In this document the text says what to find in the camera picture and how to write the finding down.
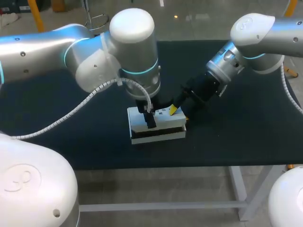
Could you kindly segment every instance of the white cable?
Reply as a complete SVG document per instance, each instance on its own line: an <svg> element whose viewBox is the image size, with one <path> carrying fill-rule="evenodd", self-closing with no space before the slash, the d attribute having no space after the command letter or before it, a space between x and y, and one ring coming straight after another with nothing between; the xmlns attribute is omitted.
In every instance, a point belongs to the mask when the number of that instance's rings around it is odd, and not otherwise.
<svg viewBox="0 0 303 227"><path fill-rule="evenodd" d="M303 114L303 110L301 109L301 107L294 101L293 97L290 95L287 85L286 85L286 81L285 81L285 74L284 74L284 67L283 64L280 67L281 69L281 78L282 78L282 85L284 87L284 91L287 95L287 97L289 98L289 100L292 102L292 104L295 106L295 108L300 111L301 114Z"/></svg>
<svg viewBox="0 0 303 227"><path fill-rule="evenodd" d="M133 84L135 87L139 88L143 93L144 96L146 97L147 100L147 112L150 113L151 109L152 109L152 101L150 96L148 95L147 91L140 85L138 84L136 81L133 81L131 79L127 79L127 78L120 78L120 80L124 83L131 83ZM89 96L86 97L86 99L84 99L79 105L77 105L72 111L70 111L68 114L66 114L64 117L60 118L59 120L55 121L54 123L50 124L49 126L28 134L28 135L24 135L24 136L12 136L12 138L17 139L17 140L25 140L25 139L29 139L38 135L41 135L47 131L49 131L50 129L56 127L58 124L62 123L63 121L67 120L68 118L70 118L71 116L73 116L77 111L79 111L86 103L88 103L99 91L101 91L103 88L109 86L112 83L117 82L117 79L112 79L108 82L105 82L103 84L101 84L99 87L97 87L95 90L93 90Z"/></svg>

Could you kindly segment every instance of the gray floor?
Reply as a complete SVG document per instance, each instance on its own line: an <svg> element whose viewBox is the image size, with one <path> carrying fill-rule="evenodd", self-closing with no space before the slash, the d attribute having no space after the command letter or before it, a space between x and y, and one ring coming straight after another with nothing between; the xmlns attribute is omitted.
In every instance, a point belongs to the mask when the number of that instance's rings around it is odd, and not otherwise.
<svg viewBox="0 0 303 227"><path fill-rule="evenodd" d="M147 10L154 18L158 40L228 39L233 23L242 15L257 12L282 15L287 0L89 0L92 15L137 7ZM69 0L67 13L42 12L46 30L69 23L85 22L80 2ZM303 16L299 1L295 16ZM0 35L36 32L30 14L2 28ZM287 57L286 65L299 72L289 81L298 100L303 104L303 64L298 58ZM260 173L260 166L243 167L248 191ZM191 167L162 169L127 169L106 171L77 171L80 203L124 203L155 201L214 201L233 200L230 177L226 167ZM270 227L267 204L255 218L246 223L238 221L234 209L225 210L165 210L82 213L81 227Z"/></svg>

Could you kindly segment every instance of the dark table surface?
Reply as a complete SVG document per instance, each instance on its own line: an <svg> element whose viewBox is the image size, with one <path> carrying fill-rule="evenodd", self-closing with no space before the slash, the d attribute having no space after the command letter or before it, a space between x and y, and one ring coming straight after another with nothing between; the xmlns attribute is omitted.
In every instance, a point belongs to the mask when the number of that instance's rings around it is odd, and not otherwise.
<svg viewBox="0 0 303 227"><path fill-rule="evenodd" d="M204 72L224 43L159 42L162 92L172 96L181 83ZM66 71L5 84L0 129L8 135L35 132L87 95ZM303 163L303 116L288 100L278 70L268 75L244 70L221 98L214 96L187 123L185 139L131 145L126 111L131 106L134 100L114 85L69 120L28 141L59 152L74 169Z"/></svg>

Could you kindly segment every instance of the gray robot arm segment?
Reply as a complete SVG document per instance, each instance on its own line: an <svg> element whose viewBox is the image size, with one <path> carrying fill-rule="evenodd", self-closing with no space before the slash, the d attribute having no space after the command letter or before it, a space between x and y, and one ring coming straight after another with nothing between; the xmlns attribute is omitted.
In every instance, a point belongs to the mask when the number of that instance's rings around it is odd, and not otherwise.
<svg viewBox="0 0 303 227"><path fill-rule="evenodd" d="M1 84L64 69L67 48L91 37L86 27L68 25L45 33L0 38Z"/></svg>

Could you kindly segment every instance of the white device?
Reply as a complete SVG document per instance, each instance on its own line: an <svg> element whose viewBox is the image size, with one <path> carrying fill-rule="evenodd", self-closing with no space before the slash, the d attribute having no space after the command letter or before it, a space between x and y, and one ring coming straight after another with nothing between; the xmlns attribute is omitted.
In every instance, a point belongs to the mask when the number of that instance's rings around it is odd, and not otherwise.
<svg viewBox="0 0 303 227"><path fill-rule="evenodd" d="M268 199L273 227L301 227L303 224L303 166L288 170L275 182Z"/></svg>

